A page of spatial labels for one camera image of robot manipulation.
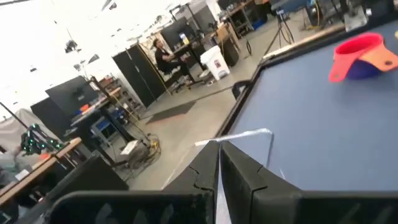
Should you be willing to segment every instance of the bucket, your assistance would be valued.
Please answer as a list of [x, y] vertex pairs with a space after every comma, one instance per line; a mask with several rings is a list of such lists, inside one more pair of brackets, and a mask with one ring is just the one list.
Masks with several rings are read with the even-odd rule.
[[200, 56], [200, 62], [209, 68], [217, 81], [231, 73], [218, 46], [214, 46], [203, 53]]

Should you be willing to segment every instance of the computer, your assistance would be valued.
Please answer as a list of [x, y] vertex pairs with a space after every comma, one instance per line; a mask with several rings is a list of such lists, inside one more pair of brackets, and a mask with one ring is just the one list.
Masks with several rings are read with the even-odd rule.
[[80, 108], [97, 99], [98, 94], [83, 77], [78, 76], [45, 91], [51, 100], [70, 118]]

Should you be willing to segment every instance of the white wall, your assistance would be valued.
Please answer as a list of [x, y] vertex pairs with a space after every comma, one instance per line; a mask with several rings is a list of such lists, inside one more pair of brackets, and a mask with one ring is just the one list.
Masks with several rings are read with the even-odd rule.
[[[12, 110], [46, 97], [44, 90], [76, 73], [67, 66], [65, 29], [54, 23], [50, 1], [0, 7], [0, 100]], [[0, 117], [9, 116], [0, 110]]]
[[[93, 54], [100, 59], [85, 67], [88, 76], [120, 77], [111, 57], [130, 46], [126, 40], [142, 33], [156, 16], [167, 14], [168, 5], [186, 0], [145, 0], [145, 4], [117, 0], [116, 9], [101, 12], [104, 2], [32, 0], [0, 6], [0, 101], [13, 111], [30, 109], [48, 97], [46, 89], [79, 75], [73, 65]], [[79, 54], [65, 53], [70, 35], [82, 48]], [[0, 108], [3, 116], [9, 115]]]

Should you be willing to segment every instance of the wooden table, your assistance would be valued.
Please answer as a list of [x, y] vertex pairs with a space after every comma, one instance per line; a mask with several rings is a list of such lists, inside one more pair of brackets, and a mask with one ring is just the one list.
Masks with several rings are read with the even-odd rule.
[[15, 196], [20, 190], [22, 190], [26, 185], [30, 184], [38, 176], [44, 173], [47, 169], [51, 168], [60, 158], [65, 156], [68, 152], [72, 151], [81, 143], [80, 138], [72, 139], [66, 147], [60, 151], [52, 154], [52, 156], [38, 162], [32, 167], [35, 169], [29, 173], [26, 177], [18, 182], [12, 182], [0, 190], [0, 206], [7, 202], [10, 198]]

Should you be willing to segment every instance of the concrete floor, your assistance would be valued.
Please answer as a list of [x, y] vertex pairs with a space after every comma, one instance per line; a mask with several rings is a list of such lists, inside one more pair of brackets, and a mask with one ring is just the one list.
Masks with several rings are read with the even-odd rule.
[[[288, 25], [295, 41], [315, 33], [315, 31], [300, 31], [303, 24], [301, 12], [291, 14], [291, 18], [288, 21]], [[146, 116], [147, 118], [143, 119], [139, 123], [139, 126], [146, 133], [158, 135], [162, 154], [155, 163], [143, 170], [137, 177], [128, 180], [131, 189], [163, 189], [189, 165], [201, 149], [200, 147], [195, 147], [193, 144], [197, 141], [214, 137], [233, 107], [235, 100], [231, 90], [228, 88], [237, 81], [252, 77], [253, 72], [277, 30], [277, 21], [272, 18], [257, 31], [245, 36], [251, 44], [251, 56], [248, 56], [249, 54], [245, 47], [246, 40], [240, 40], [243, 50], [240, 52], [239, 62], [231, 68], [231, 75], [221, 79], [212, 86], [198, 86], [191, 90], [183, 90], [173, 96], [164, 94], [148, 108], [144, 114], [144, 117]], [[285, 45], [287, 44], [282, 38], [282, 46]], [[277, 49], [279, 49], [278, 38], [271, 47], [271, 51]], [[185, 116], [146, 125], [152, 114], [218, 91], [220, 92], [217, 94], [198, 100]]]

